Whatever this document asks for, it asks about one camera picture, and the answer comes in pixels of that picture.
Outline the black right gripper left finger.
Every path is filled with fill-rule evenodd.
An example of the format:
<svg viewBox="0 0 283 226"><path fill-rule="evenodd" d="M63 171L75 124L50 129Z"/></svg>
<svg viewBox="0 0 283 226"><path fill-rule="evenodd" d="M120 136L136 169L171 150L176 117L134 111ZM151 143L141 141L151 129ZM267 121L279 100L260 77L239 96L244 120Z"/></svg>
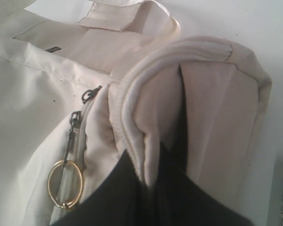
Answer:
<svg viewBox="0 0 283 226"><path fill-rule="evenodd" d="M123 152L104 182L59 220L61 226L151 226L148 198L131 158Z"/></svg>

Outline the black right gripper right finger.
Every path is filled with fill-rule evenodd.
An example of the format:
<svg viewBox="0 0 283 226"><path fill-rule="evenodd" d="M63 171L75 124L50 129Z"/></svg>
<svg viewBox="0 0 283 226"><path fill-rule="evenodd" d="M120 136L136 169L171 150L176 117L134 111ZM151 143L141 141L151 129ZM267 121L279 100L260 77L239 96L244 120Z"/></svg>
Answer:
<svg viewBox="0 0 283 226"><path fill-rule="evenodd" d="M156 226L250 226L237 212L252 132L252 78L180 68L175 113L153 151Z"/></svg>

